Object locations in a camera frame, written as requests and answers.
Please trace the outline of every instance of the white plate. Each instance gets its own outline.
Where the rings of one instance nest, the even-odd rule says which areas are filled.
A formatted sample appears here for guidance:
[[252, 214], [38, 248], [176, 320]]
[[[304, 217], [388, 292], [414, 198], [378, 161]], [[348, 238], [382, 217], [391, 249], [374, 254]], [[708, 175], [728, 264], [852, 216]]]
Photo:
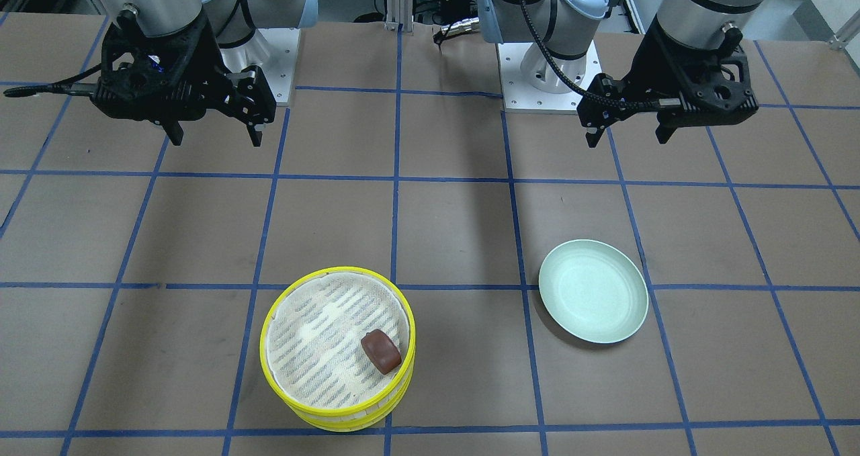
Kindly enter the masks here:
[[648, 288], [630, 258], [604, 242], [574, 239], [546, 255], [541, 298], [559, 325], [594, 343], [632, 336], [648, 314]]

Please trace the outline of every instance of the white mesh liner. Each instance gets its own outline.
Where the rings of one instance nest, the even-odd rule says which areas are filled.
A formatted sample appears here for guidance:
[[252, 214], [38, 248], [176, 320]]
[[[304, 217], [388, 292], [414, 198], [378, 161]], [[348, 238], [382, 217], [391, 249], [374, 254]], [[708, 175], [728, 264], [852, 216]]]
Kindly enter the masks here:
[[374, 397], [400, 367], [379, 373], [361, 348], [379, 328], [406, 358], [409, 319], [397, 295], [363, 273], [335, 272], [290, 293], [269, 322], [265, 352], [283, 391], [316, 409], [342, 409]]

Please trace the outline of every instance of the light green plate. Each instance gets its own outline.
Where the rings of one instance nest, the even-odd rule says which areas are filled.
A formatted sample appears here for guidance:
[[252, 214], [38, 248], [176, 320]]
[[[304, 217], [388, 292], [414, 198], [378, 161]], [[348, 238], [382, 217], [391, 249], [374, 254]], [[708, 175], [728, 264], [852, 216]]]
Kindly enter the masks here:
[[639, 269], [604, 242], [574, 239], [556, 246], [540, 267], [538, 284], [553, 319], [589, 342], [621, 342], [648, 314]]

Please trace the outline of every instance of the yellow basket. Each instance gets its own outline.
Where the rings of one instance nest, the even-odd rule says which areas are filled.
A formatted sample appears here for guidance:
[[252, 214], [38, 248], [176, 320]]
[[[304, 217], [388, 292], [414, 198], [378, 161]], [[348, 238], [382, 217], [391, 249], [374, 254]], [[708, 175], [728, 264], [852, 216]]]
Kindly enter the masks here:
[[[267, 360], [266, 348], [269, 322], [273, 319], [274, 313], [282, 300], [290, 296], [290, 294], [301, 287], [301, 285], [304, 285], [304, 283], [311, 279], [316, 279], [317, 277], [328, 275], [329, 273], [344, 272], [368, 275], [371, 278], [377, 279], [377, 281], [381, 282], [385, 287], [390, 288], [390, 290], [396, 294], [397, 299], [400, 301], [400, 305], [403, 308], [403, 312], [406, 312], [406, 318], [408, 318], [408, 348], [406, 349], [405, 356], [403, 356], [403, 362], [400, 364], [400, 367], [397, 368], [397, 372], [393, 379], [391, 379], [388, 385], [385, 385], [385, 388], [378, 392], [374, 397], [371, 397], [360, 404], [341, 409], [314, 408], [302, 404], [287, 395], [275, 381], [273, 374], [271, 374]], [[317, 426], [317, 428], [335, 432], [350, 432], [368, 428], [369, 426], [379, 422], [379, 420], [383, 419], [395, 408], [400, 399], [403, 398], [403, 394], [406, 393], [406, 388], [409, 387], [409, 382], [412, 380], [413, 365], [415, 364], [415, 319], [414, 316], [412, 316], [412, 309], [409, 308], [409, 303], [406, 302], [406, 298], [403, 296], [403, 293], [399, 288], [388, 281], [384, 276], [379, 275], [379, 273], [372, 272], [369, 269], [362, 269], [362, 267], [331, 267], [330, 269], [315, 271], [290, 285], [289, 288], [280, 295], [280, 297], [277, 297], [274, 304], [271, 305], [271, 309], [266, 316], [266, 321], [263, 323], [262, 333], [260, 336], [260, 362], [263, 373], [266, 375], [266, 380], [271, 388], [281, 399], [283, 399], [290, 409], [292, 409], [297, 416], [301, 417], [301, 419], [304, 419], [305, 422], [310, 423], [313, 426]]]

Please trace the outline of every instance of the brown object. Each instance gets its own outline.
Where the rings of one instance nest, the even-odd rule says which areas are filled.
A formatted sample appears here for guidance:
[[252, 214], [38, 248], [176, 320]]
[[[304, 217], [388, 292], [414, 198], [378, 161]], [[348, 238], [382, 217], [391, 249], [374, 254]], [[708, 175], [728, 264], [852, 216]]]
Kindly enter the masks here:
[[389, 373], [394, 367], [400, 365], [400, 350], [391, 342], [390, 337], [384, 331], [374, 330], [365, 335], [361, 340], [361, 347], [365, 349], [368, 359], [374, 362], [381, 373]]

